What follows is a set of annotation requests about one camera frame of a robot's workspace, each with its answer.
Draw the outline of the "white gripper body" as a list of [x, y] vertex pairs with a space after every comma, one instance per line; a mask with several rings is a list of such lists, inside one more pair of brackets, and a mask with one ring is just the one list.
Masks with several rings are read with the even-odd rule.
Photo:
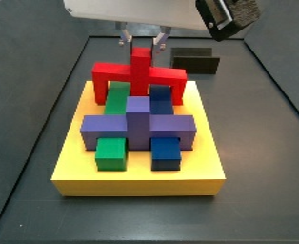
[[205, 31], [194, 0], [63, 0], [77, 18]]

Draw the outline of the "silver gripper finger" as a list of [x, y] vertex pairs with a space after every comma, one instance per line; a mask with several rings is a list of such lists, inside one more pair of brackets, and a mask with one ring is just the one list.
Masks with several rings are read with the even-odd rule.
[[158, 34], [152, 38], [150, 45], [150, 63], [154, 63], [157, 54], [166, 48], [166, 40], [170, 35], [172, 28], [166, 26], [160, 27]]
[[117, 22], [115, 23], [115, 29], [119, 32], [118, 45], [122, 48], [122, 51], [126, 54], [126, 57], [130, 57], [130, 53], [132, 53], [132, 35], [127, 32], [126, 23], [125, 22]]

